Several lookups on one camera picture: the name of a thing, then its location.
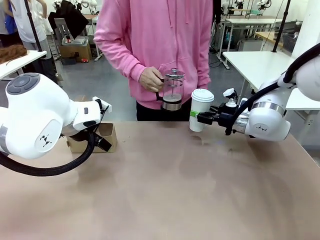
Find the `gray floor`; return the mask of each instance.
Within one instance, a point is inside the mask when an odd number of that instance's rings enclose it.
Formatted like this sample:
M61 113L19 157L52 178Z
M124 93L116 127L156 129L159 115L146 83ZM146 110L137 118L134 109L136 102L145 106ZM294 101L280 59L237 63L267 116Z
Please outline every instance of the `gray floor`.
M222 93L228 88L234 88L238 93L241 91L243 78L238 71L230 66L226 70L222 64L216 62L215 55L210 55L210 78L212 82L209 90L213 92L214 104L219 105L227 99ZM118 71L112 68L108 61L102 57L98 62L77 63L76 65L62 66L60 61L56 61L57 71L63 78L63 89L73 100L86 96L88 99L97 96L112 104L112 113L105 115L108 121L135 121L136 101L130 96L128 80ZM7 106L8 101L5 96L5 86L7 82L0 81L0 106ZM248 89L246 97L251 96ZM290 113L288 120L291 122L291 133L298 136L299 128L303 126L303 121L294 112ZM320 121L317 121L310 131L304 147L311 150L314 157L320 157Z

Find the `gray pants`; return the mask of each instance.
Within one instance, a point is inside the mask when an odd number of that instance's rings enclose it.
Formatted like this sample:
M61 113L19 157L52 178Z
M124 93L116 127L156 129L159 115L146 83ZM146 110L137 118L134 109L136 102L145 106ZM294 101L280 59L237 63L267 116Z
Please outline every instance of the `gray pants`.
M38 46L35 42L22 41L23 46L27 50L38 50ZM34 69L37 73L47 76L49 79L57 83L55 62L52 59L51 50L49 47L48 40L45 39L40 42L41 50L46 51L45 57L35 60L32 62Z

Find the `hoodie sleeve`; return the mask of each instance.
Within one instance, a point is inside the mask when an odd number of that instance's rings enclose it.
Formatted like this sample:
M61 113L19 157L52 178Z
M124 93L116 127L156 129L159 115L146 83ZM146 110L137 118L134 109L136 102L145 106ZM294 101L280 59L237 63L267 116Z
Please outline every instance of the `hoodie sleeve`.
M200 33L200 56L198 63L198 88L207 89L211 82L209 77L209 44L213 18L213 1L206 0Z
M94 34L94 41L109 63L126 78L139 81L145 67L125 45L130 20L128 0L104 0Z

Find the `metal base of french press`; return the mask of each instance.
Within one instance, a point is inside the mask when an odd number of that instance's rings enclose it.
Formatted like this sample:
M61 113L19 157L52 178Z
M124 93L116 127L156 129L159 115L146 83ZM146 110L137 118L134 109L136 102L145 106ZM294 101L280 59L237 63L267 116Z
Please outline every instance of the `metal base of french press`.
M163 110L167 110L167 111L177 111L179 109L181 109L181 105L182 103L167 103L167 102L163 102L161 105L161 109Z

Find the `small cardboard box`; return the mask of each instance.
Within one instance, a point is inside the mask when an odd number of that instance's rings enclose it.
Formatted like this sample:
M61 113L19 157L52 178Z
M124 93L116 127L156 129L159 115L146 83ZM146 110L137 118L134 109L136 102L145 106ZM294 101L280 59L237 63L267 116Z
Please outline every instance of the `small cardboard box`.
M91 49L89 43L86 46L59 46L60 54L62 58L75 57L78 63L81 63L81 59L92 59Z
M102 121L96 133L112 144L112 147L109 149L108 153L113 153L116 151L118 141L117 141L115 125L113 123ZM87 141L75 141L68 136L66 137L66 139L67 139L66 144L68 145L72 153L74 154L83 153L85 151L87 147ZM93 152L105 153L104 150L102 150L97 146L94 148Z

